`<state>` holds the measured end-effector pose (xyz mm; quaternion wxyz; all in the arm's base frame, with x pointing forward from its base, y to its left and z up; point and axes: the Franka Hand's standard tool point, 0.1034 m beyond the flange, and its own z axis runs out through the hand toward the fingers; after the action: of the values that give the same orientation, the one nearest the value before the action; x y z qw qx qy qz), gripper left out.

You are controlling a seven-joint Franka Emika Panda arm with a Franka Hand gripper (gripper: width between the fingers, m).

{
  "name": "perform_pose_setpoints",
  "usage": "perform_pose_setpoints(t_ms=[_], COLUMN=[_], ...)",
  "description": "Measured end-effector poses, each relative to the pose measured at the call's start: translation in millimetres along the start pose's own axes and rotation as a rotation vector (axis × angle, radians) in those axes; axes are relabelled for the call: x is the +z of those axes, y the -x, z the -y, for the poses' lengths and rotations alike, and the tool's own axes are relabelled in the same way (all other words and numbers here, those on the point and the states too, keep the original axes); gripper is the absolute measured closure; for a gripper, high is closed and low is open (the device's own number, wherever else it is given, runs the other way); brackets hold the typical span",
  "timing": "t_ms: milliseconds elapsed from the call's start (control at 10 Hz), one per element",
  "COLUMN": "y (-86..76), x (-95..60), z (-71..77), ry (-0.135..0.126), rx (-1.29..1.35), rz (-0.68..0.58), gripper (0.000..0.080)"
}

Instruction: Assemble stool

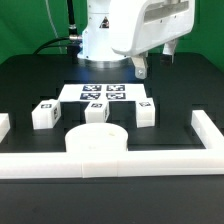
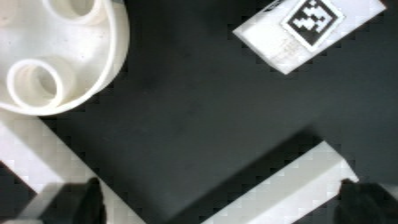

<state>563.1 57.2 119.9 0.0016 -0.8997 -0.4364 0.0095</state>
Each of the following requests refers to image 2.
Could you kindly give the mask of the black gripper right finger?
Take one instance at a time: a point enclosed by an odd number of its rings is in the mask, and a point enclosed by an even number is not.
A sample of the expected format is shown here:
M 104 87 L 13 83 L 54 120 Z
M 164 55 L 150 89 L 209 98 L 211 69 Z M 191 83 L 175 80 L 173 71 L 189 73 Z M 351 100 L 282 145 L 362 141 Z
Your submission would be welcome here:
M 337 224 L 398 224 L 398 185 L 344 181 Z

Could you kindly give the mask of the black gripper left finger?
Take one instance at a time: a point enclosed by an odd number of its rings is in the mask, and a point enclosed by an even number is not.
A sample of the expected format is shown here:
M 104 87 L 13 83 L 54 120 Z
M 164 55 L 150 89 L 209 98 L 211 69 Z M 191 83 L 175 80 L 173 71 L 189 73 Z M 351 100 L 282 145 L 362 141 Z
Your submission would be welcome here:
M 107 224 L 106 197 L 100 180 L 68 183 L 40 215 L 44 224 Z

